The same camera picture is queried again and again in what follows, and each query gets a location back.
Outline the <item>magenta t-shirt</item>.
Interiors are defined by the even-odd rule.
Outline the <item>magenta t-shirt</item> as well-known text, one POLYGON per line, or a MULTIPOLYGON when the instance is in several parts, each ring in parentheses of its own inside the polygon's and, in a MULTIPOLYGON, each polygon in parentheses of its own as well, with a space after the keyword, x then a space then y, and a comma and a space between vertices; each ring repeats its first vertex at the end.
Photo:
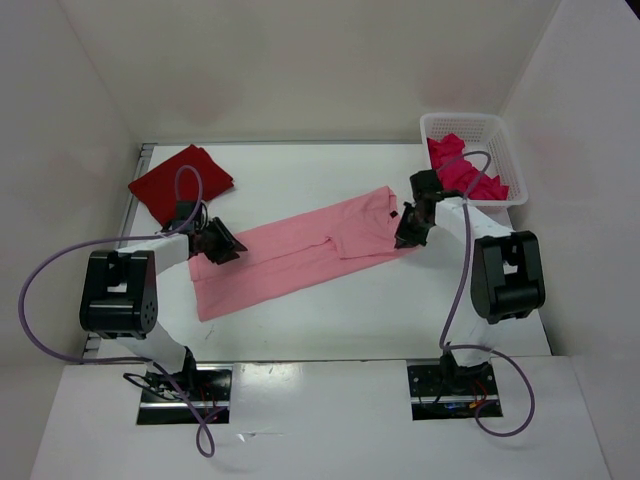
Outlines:
MULTIPOLYGON (((427 139, 431 167, 446 190, 457 190, 464 193, 478 177, 480 170, 465 158, 460 158, 450 166, 444 167, 454 157, 459 157, 465 149, 465 142, 451 133, 441 140, 427 139)), ((490 177, 483 173, 477 184, 469 193, 472 200, 505 201, 509 187, 504 185, 499 175, 490 177)))

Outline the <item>pink t-shirt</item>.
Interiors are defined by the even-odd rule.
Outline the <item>pink t-shirt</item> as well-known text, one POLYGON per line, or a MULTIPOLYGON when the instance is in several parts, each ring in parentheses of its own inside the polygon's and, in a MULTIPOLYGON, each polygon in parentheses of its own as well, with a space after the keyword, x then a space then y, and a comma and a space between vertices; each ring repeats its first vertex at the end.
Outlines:
POLYGON ((201 322, 401 258, 397 196, 387 186, 238 235, 247 250, 216 265, 189 261, 201 322))

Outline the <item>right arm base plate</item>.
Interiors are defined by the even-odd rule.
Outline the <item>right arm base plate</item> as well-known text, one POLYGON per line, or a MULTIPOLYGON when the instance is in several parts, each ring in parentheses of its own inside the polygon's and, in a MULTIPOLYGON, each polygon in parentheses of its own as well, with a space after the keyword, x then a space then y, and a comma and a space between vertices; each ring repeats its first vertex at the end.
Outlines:
POLYGON ((473 419, 502 417, 497 383, 489 363, 469 372, 449 373, 438 360, 407 364, 412 419, 473 419))

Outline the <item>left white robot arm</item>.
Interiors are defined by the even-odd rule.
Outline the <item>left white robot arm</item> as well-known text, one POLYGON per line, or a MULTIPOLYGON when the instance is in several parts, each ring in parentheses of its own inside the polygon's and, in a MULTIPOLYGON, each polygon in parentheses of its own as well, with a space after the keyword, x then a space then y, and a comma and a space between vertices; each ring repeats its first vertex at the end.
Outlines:
POLYGON ((79 319, 83 330, 114 340, 147 359, 143 387, 156 396, 189 399, 204 387, 191 350, 159 323, 159 274, 202 256, 214 265, 240 257, 247 248, 203 202, 178 201, 162 236, 118 250, 91 253, 79 319))

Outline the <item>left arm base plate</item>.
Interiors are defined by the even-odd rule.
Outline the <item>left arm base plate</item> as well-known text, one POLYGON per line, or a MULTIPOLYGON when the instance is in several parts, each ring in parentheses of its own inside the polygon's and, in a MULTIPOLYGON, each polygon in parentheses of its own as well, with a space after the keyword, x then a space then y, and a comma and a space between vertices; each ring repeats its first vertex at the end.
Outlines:
MULTIPOLYGON (((137 416, 138 425, 197 423, 187 404, 165 376, 154 372, 124 373, 123 379, 141 390, 137 416)), ((208 424, 229 423, 231 367, 198 369, 191 383, 184 376, 176 376, 175 381, 208 424)))

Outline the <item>dark red t-shirt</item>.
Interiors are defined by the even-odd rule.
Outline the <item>dark red t-shirt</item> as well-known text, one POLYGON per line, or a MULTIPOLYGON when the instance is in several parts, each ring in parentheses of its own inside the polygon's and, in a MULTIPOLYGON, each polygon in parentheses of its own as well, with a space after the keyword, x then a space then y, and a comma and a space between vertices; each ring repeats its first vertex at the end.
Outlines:
POLYGON ((203 201, 210 201, 234 186, 233 177, 215 163, 204 148, 190 145, 128 185, 130 192, 161 225, 173 218, 177 200, 198 198, 198 182, 191 171, 185 170, 180 175, 179 188, 176 188, 176 174, 185 165, 198 171, 203 201))

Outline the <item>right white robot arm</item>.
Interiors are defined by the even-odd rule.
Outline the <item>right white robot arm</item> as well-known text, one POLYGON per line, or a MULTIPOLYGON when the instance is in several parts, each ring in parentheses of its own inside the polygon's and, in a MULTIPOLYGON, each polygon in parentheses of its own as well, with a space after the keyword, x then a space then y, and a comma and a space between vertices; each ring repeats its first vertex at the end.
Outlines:
POLYGON ((464 247, 461 277, 438 340, 439 382, 460 393, 486 370, 495 354, 498 327, 528 317, 545 302, 539 242, 530 231, 515 231, 472 206, 467 196, 445 189, 434 170, 410 177, 413 201, 404 204, 395 248, 427 245, 430 230, 449 232, 464 247), (475 330, 462 340, 449 332, 464 296, 477 317, 475 330))

